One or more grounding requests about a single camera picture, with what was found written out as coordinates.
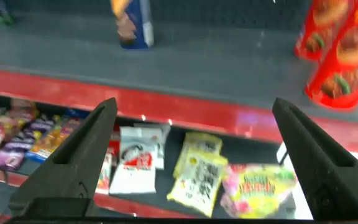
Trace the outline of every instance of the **red snack box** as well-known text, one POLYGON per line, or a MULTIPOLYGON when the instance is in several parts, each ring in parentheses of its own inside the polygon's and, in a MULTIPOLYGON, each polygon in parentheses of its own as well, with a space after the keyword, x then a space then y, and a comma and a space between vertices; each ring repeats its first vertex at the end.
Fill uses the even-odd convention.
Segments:
POLYGON ((295 54, 301 58, 319 60, 353 8, 354 1, 358 0, 313 0, 295 46, 295 54))
POLYGON ((328 108, 349 110, 358 105, 358 2, 305 92, 328 108))

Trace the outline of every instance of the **gummy candy bag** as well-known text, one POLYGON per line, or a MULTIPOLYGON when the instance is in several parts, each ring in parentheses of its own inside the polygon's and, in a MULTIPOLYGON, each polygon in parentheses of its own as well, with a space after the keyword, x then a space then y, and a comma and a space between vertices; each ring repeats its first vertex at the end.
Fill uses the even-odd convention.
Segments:
POLYGON ((211 217, 227 159, 190 148, 183 162, 183 170, 167 199, 211 217))
POLYGON ((212 154, 219 154, 222 149, 222 140, 206 133, 186 133, 179 159, 175 166, 175 170, 173 171, 174 177, 180 175, 189 148, 212 154))
POLYGON ((221 206, 235 218, 265 218, 278 210, 296 182, 292 170, 278 165, 229 165, 221 206))

